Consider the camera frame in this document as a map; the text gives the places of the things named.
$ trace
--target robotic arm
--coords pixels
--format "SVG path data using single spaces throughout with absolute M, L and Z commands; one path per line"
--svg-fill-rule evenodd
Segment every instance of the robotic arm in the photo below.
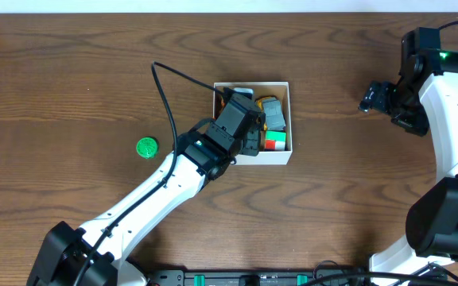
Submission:
M 371 257 L 370 270 L 420 274 L 428 263 L 458 261 L 458 52 L 441 49 L 439 29 L 415 29 L 402 38 L 399 75 L 397 84 L 372 82 L 359 109 L 388 114 L 419 136 L 430 127 L 437 185 L 410 208 L 406 235 Z
M 172 175 L 162 182 L 173 164 L 169 154 L 158 170 L 125 199 L 97 218 L 73 230 L 60 222 L 49 231 L 27 282 L 34 285 L 72 285 L 89 253 L 97 250 L 80 285 L 146 285 L 141 271 L 126 261 L 134 247 L 174 208 L 192 198 L 209 181 L 224 174 L 242 150 L 248 133 L 262 128 L 265 115 L 248 94 L 225 88 L 226 106 L 216 121 L 204 119 L 177 138 L 177 162 Z M 205 133 L 197 130 L 205 125 Z M 110 234 L 99 238 L 117 221 Z

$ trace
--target green bottle cap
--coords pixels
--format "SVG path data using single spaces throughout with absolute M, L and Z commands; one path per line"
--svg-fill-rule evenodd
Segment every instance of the green bottle cap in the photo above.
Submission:
M 135 148 L 137 153 L 146 159 L 153 158 L 158 153 L 158 143 L 151 137 L 144 137 L 139 140 Z

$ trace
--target green connector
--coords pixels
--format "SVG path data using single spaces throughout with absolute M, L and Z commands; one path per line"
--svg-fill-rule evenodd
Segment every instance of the green connector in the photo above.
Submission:
M 194 286 L 204 286 L 204 275 L 194 276 Z
M 307 283 L 308 280 L 309 280 L 309 278 L 306 275 L 298 275 L 296 277 L 296 281 L 297 281 L 298 286 Z

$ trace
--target white box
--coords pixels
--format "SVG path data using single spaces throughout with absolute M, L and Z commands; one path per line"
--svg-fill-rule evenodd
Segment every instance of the white box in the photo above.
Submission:
M 255 164 L 287 164 L 293 153 L 293 135 L 291 133 L 291 105 L 289 103 L 289 84 L 287 82 L 264 83 L 215 83 L 214 87 L 222 90 L 224 87 L 244 87 L 254 90 L 253 100 L 263 96 L 274 95 L 281 101 L 282 113 L 285 119 L 285 151 L 260 151 L 256 157 L 247 155 L 236 156 L 237 165 Z M 213 117 L 219 109 L 220 97 L 213 92 Z

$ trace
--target wood grain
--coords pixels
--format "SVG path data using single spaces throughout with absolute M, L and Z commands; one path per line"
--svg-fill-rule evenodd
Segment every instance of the wood grain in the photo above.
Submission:
M 24 284 L 48 230 L 114 205 L 172 144 L 152 60 L 206 83 L 288 81 L 287 166 L 232 167 L 134 252 L 145 269 L 362 265 L 404 234 L 435 179 L 429 136 L 357 111 L 397 79 L 400 39 L 458 14 L 0 15 L 0 285 Z M 458 27 L 442 33 L 458 50 Z M 179 132 L 209 91 L 161 72 Z M 144 136 L 161 144 L 143 160 Z M 458 265 L 451 268 L 458 274 Z

